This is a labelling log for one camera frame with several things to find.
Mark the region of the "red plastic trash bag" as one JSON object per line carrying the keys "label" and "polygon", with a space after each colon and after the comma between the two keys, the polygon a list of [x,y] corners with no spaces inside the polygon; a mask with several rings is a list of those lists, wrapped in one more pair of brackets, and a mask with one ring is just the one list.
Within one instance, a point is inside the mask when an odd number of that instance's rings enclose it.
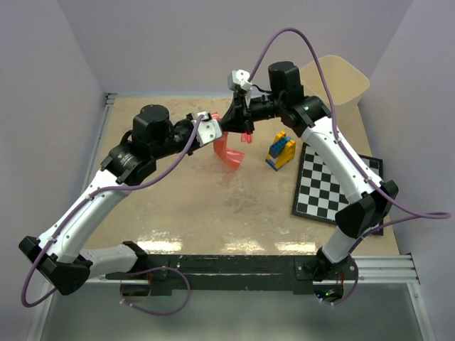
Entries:
{"label": "red plastic trash bag", "polygon": [[223,136],[213,142],[213,151],[217,157],[230,169],[236,171],[245,154],[228,147],[228,132],[223,132]]}

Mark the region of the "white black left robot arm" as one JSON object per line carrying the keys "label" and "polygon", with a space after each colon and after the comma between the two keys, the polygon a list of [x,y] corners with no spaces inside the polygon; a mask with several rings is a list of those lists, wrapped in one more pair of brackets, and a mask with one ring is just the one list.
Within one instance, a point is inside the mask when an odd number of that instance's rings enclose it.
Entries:
{"label": "white black left robot arm", "polygon": [[101,163],[92,182],[71,208],[39,237],[24,237],[19,249],[54,289],[66,296],[89,278],[125,273],[141,278],[148,256],[134,242],[108,249],[85,249],[90,235],[131,192],[149,186],[156,162],[176,154],[175,164],[223,135],[210,112],[188,114],[172,123],[164,106],[150,104]]}

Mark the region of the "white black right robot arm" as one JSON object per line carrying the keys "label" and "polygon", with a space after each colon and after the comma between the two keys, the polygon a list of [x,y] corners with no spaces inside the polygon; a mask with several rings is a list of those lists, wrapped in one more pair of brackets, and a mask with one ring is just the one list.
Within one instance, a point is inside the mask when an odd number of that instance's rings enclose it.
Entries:
{"label": "white black right robot arm", "polygon": [[273,63],[268,68],[271,90],[252,97],[253,84],[245,70],[233,70],[228,87],[233,92],[228,111],[221,119],[223,131],[249,133],[254,124],[278,117],[281,122],[310,145],[335,176],[348,206],[335,215],[336,229],[317,251],[309,265],[316,281],[332,279],[342,270],[351,247],[364,232],[372,230],[388,214],[398,187],[385,182],[367,166],[341,132],[332,126],[332,112],[316,96],[306,96],[299,69],[290,61]]}

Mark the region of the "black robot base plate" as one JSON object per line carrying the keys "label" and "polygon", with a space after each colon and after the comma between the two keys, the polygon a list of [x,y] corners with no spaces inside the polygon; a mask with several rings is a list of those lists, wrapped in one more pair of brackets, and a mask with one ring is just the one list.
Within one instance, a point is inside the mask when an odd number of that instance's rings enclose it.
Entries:
{"label": "black robot base plate", "polygon": [[193,291],[290,291],[296,295],[311,295],[322,281],[334,282],[357,279],[352,258],[334,266],[326,277],[315,274],[314,255],[178,255],[150,254],[139,262],[133,272],[158,268],[151,275],[152,294],[170,295],[172,290],[185,290],[188,279]]}

